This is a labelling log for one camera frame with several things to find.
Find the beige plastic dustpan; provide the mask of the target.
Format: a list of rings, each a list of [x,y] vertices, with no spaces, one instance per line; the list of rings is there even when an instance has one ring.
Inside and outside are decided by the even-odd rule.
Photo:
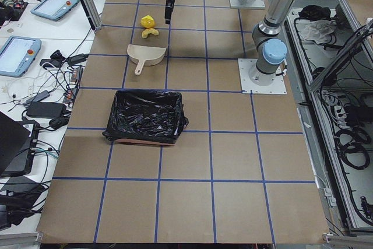
[[[127,53],[131,61],[137,65],[134,71],[135,75],[140,75],[144,66],[153,66],[160,63],[166,51],[165,47],[149,47],[134,44],[129,44],[127,47]]]

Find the black lined trash bin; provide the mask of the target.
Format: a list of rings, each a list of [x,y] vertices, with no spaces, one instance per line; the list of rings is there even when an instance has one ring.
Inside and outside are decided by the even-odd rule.
[[[174,145],[189,124],[183,106],[180,92],[118,90],[103,136],[109,141]]]

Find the crumpled yellow paper ball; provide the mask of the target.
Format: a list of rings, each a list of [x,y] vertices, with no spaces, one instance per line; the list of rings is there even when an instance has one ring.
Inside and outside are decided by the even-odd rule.
[[[140,24],[145,28],[145,29],[151,29],[155,27],[155,21],[150,15],[146,15],[141,18]]]

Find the yellow sponge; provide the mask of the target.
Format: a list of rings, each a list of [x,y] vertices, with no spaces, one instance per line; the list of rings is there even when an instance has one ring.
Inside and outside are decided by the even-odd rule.
[[[158,36],[159,35],[159,31],[156,30],[155,28],[146,28],[146,29],[144,29],[142,31],[142,38],[143,39],[148,38],[150,35]]]

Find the far teach pendant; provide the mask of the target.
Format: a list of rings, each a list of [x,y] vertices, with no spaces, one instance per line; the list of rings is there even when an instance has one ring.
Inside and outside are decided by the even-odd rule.
[[[80,0],[42,0],[31,13],[52,21],[62,19]]]

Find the teach pendant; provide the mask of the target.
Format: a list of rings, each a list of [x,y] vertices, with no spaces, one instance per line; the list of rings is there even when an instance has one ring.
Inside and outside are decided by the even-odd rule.
[[[62,19],[80,0],[42,0],[31,13],[52,21]]]
[[[1,48],[1,75],[21,77],[41,48],[37,38],[10,36]]]

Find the white crumpled cloth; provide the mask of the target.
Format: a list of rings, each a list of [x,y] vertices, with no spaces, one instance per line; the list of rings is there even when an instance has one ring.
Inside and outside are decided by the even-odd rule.
[[[336,30],[336,24],[330,20],[317,20],[310,22],[300,31],[302,40],[314,41],[317,44],[325,44],[331,39]]]

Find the near teach pendant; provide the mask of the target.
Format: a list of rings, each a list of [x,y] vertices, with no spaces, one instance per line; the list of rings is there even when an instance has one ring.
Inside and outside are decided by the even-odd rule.
[[[41,48],[37,38],[10,36],[1,48],[1,75],[21,77]]]

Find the black laptop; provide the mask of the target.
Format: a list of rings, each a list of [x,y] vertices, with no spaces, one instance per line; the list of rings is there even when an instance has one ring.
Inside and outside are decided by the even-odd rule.
[[[39,123],[15,121],[1,113],[1,177],[31,172],[39,134]]]

